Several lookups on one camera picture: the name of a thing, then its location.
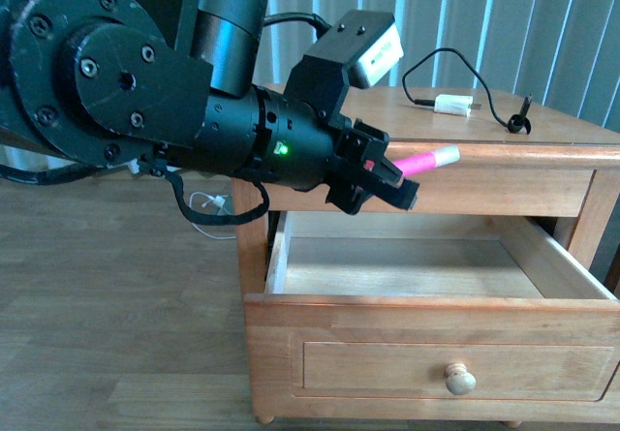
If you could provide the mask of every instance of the vertical blinds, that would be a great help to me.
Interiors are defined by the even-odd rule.
[[[620,131],[620,0],[269,0],[268,13],[313,12],[334,22],[353,8],[396,18],[405,57],[381,84],[397,85],[422,56],[453,46],[490,87],[532,93],[539,103]],[[255,82],[285,82],[312,42],[301,23],[265,29]],[[477,84],[454,55],[437,56],[410,78],[412,86]],[[3,153],[10,163],[27,159]]]

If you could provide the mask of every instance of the nightstand leg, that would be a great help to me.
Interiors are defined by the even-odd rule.
[[[504,426],[510,429],[518,428],[523,421],[500,421]]]
[[[260,424],[269,424],[273,419],[274,416],[256,416],[256,421]]]

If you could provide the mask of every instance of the white power cord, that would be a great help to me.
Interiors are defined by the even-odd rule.
[[[230,215],[231,213],[224,208],[224,204],[226,203],[226,197],[228,196],[210,196],[209,194],[206,194],[204,192],[195,192],[190,196],[190,200],[189,200],[189,206],[190,208],[192,208],[192,204],[194,201],[194,197],[195,196],[202,196],[205,197],[206,199],[208,199],[207,201],[205,201],[201,207],[202,208],[206,208],[209,205],[213,204],[214,206],[216,206],[218,208],[218,212],[217,214],[219,215],[220,213],[224,213],[227,215]],[[206,235],[208,238],[210,239],[214,239],[214,240],[233,240],[236,239],[236,237],[234,235],[230,235],[230,236],[217,236],[217,235],[212,235],[209,234],[206,231],[201,230],[198,225],[195,225],[194,223],[192,223],[192,226],[194,227],[194,229],[196,231],[198,231],[200,234]]]

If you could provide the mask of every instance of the nightstand top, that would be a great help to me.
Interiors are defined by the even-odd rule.
[[[402,87],[374,87],[365,91],[352,88],[342,112],[387,131],[392,140],[620,145],[620,134],[536,103],[528,113],[532,133],[527,136],[523,130],[520,134],[511,134],[491,115],[483,89],[411,88],[410,92],[420,99],[434,99],[441,93],[473,95],[475,103],[482,104],[482,109],[473,110],[469,118],[435,113],[432,108],[413,105]],[[492,94],[496,111],[502,119],[508,121],[519,112],[523,103],[521,97],[503,91],[492,91]]]

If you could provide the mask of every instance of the cable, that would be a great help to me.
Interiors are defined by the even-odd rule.
[[[269,15],[264,18],[263,26],[270,26],[280,22],[302,21],[307,22],[317,31],[317,39],[320,39],[331,26],[322,17],[315,13],[279,13],[277,15]]]
[[[195,223],[197,225],[204,226],[239,226],[250,223],[258,218],[261,218],[267,211],[269,211],[269,193],[264,185],[260,182],[253,182],[254,187],[256,187],[261,193],[261,198],[263,199],[263,203],[257,205],[253,209],[246,211],[245,213],[241,213],[240,215],[209,215],[206,213],[200,213],[196,210],[190,208],[187,203],[185,203],[185,199],[183,197],[184,193],[184,185],[183,178],[177,174],[176,172],[170,171],[166,168],[159,169],[158,174],[160,177],[164,177],[172,186],[172,190],[174,191],[174,198],[176,199],[176,204],[178,205],[179,210],[183,216],[190,222]]]
[[[488,98],[488,105],[489,105],[489,108],[491,109],[491,114],[493,115],[495,120],[498,123],[500,123],[502,126],[504,126],[505,128],[508,128],[509,131],[511,132],[520,131],[520,127],[518,130],[515,131],[513,126],[511,126],[509,123],[507,123],[506,121],[504,121],[502,118],[499,117],[499,115],[497,114],[497,111],[495,110],[495,106],[493,105],[493,98],[491,97],[491,91],[486,85],[486,82],[484,82],[484,79],[482,79],[482,76],[480,75],[478,71],[476,71],[476,69],[472,66],[472,64],[469,61],[467,61],[467,58],[465,58],[465,56],[460,51],[458,51],[456,48],[452,48],[449,46],[442,46],[440,48],[436,48],[433,51],[431,51],[428,55],[426,55],[424,58],[422,58],[416,65],[414,65],[412,68],[410,68],[409,70],[405,72],[405,74],[402,77],[402,84],[403,84],[403,90],[405,91],[405,95],[407,96],[407,98],[415,105],[420,105],[423,107],[434,107],[435,106],[434,100],[414,99],[412,95],[409,93],[409,90],[407,89],[407,81],[405,79],[413,71],[419,68],[426,60],[434,56],[436,53],[439,53],[442,51],[454,53],[456,56],[458,56],[462,60],[462,62],[465,63],[465,66],[467,66],[467,68],[469,68],[469,70],[474,74],[476,79],[480,81],[480,84],[482,84],[482,87],[484,87],[484,90],[486,91],[486,96]]]
[[[0,165],[0,178],[8,179],[19,184],[31,184],[36,186],[54,186],[92,176],[101,168],[85,165],[68,165],[67,167],[48,169],[46,171],[27,171]]]
[[[212,202],[214,202],[214,201],[215,201],[215,198],[214,198],[213,196],[210,196],[209,194],[206,194],[206,193],[204,193],[204,192],[194,192],[194,193],[190,196],[190,199],[189,199],[189,203],[188,203],[188,205],[189,205],[189,207],[190,207],[190,208],[192,208],[192,203],[193,203],[193,201],[194,201],[194,197],[195,197],[195,196],[203,196],[203,197],[206,197],[206,198],[208,199],[208,201],[206,201],[206,202],[204,202],[204,203],[202,204],[202,208],[205,208],[207,205],[209,205],[210,203],[212,203]],[[227,214],[227,215],[230,215],[230,214],[231,214],[231,213],[229,213],[227,210],[224,210],[224,211],[226,212],[226,214]],[[214,239],[214,240],[234,240],[234,239],[236,239],[236,236],[234,236],[234,235],[232,235],[232,236],[217,236],[217,235],[212,235],[212,234],[209,234],[208,232],[201,230],[201,229],[198,227],[198,225],[196,225],[196,224],[194,224],[194,223],[192,223],[192,226],[193,226],[193,227],[194,227],[194,229],[195,229],[196,231],[198,231],[200,234],[206,235],[207,237],[209,237],[209,238],[211,238],[211,239]]]

